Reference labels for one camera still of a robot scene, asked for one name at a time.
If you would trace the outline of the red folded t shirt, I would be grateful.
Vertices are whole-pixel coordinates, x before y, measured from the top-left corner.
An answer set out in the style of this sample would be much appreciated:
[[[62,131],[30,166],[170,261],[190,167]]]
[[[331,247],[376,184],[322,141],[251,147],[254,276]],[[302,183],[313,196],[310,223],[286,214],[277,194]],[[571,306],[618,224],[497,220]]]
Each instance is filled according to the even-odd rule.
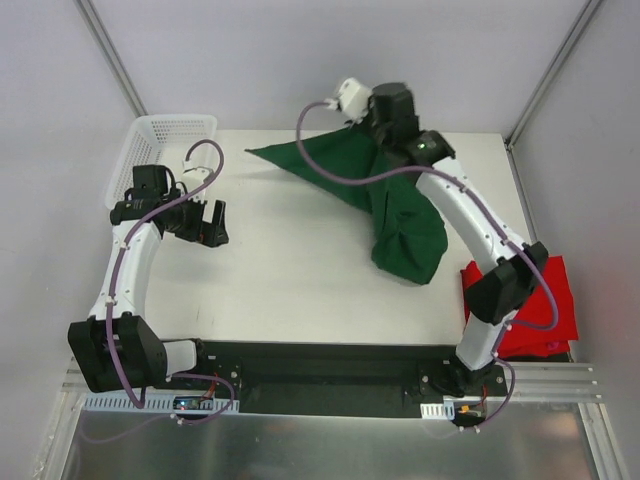
[[[543,271],[557,304],[558,322],[551,330],[536,330],[516,324],[508,331],[498,349],[501,358],[551,357],[568,353],[569,343],[579,339],[574,298],[570,289],[564,259],[551,257]],[[515,319],[536,326],[549,326],[553,319],[551,304],[544,290],[537,287],[519,310]]]

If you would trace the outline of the left aluminium frame post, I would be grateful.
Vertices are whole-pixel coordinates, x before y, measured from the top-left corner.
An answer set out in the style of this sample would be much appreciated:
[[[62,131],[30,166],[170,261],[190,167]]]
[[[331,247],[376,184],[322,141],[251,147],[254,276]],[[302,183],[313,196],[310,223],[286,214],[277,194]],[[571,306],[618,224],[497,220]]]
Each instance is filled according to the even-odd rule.
[[[91,0],[74,0],[73,4],[96,43],[132,113],[135,117],[147,115],[148,110],[94,2]]]

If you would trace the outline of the white plastic mesh basket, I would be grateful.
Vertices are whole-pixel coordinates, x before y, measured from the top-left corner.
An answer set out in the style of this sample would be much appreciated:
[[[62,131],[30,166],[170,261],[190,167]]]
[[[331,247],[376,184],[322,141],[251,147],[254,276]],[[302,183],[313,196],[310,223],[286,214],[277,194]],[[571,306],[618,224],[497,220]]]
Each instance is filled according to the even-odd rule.
[[[109,182],[104,204],[111,210],[133,186],[132,168],[162,164],[176,179],[186,170],[189,148],[199,140],[214,139],[218,120],[207,114],[156,114],[137,118],[129,127]]]

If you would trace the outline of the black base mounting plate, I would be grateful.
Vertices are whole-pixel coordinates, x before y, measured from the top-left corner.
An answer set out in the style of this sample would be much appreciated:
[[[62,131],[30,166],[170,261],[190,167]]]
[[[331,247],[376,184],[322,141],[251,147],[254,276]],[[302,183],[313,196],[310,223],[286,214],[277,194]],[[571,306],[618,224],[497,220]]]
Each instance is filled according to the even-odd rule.
[[[115,391],[121,381],[117,354],[135,389],[188,390],[179,411],[220,399],[242,413],[414,418],[422,404],[446,397],[503,397],[505,368],[490,364],[466,374],[451,346],[291,344],[196,340],[195,364],[167,371],[169,348],[158,340],[130,338],[103,345],[87,383],[94,392]]]

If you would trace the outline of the aluminium frame post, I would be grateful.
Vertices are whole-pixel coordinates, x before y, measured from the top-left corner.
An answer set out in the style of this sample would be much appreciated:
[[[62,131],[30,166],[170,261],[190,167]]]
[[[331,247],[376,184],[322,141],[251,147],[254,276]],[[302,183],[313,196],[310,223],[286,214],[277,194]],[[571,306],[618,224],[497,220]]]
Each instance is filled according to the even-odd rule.
[[[566,63],[576,50],[595,16],[605,4],[604,0],[584,1],[568,31],[564,35],[549,64],[537,82],[531,95],[519,114],[515,124],[504,138],[504,145],[511,152],[533,118],[536,110],[551,90],[556,79],[563,71]]]
[[[96,43],[132,113],[135,117],[147,115],[148,110],[94,2],[91,0],[74,0],[73,4]]]

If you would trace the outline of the green t shirt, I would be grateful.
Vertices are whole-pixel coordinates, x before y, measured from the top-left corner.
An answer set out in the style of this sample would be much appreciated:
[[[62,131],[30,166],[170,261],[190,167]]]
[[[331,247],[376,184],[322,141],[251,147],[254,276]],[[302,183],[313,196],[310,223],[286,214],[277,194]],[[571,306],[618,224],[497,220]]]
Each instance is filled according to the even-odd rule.
[[[303,141],[311,158],[330,173],[365,178],[391,168],[373,140],[344,128]],[[434,278],[448,248],[443,219],[432,203],[403,175],[364,186],[333,182],[315,172],[295,142],[247,151],[369,215],[373,232],[370,258],[380,270],[416,285]]]

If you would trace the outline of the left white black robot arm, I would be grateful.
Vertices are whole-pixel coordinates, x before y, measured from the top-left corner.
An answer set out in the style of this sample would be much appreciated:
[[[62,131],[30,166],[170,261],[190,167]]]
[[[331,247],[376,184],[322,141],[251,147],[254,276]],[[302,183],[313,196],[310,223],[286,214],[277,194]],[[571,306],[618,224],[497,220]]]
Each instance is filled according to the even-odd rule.
[[[136,166],[133,185],[112,207],[112,249],[88,318],[68,329],[68,342],[94,393],[155,387],[173,374],[192,389],[205,386],[212,366],[195,339],[161,340],[145,319],[151,267],[165,235],[215,248],[228,243],[223,201],[205,217],[206,167],[175,178],[164,165]]]

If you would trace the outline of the right aluminium frame post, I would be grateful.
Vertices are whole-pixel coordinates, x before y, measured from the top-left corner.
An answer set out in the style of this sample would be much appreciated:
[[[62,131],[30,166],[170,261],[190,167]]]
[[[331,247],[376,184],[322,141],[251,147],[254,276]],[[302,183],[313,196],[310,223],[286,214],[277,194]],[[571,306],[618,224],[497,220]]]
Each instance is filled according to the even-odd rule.
[[[576,50],[595,16],[605,4],[604,0],[584,1],[568,31],[564,35],[549,64],[537,82],[531,95],[519,114],[515,124],[504,138],[504,145],[511,152],[533,118],[536,110],[551,90],[556,79],[563,71],[566,63]]]

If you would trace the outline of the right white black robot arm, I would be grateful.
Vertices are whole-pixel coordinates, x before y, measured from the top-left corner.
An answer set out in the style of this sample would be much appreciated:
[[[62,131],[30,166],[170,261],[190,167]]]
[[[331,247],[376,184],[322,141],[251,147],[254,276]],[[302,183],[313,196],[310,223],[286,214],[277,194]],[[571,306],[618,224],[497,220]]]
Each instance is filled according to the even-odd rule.
[[[443,394],[473,394],[493,368],[508,323],[540,284],[548,250],[508,228],[476,191],[447,140],[420,127],[406,84],[374,87],[366,119],[384,152],[410,168],[418,191],[444,215],[481,272],[464,293],[469,318],[462,338],[448,364],[430,377]]]

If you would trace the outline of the aluminium front rail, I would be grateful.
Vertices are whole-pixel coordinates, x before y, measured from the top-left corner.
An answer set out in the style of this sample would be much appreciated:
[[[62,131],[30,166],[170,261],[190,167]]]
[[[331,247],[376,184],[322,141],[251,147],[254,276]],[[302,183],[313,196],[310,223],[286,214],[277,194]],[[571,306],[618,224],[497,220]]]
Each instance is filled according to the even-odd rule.
[[[591,364],[573,362],[516,362],[498,366],[487,389],[491,398],[504,396],[512,381],[513,399],[532,402],[602,403],[604,395]]]

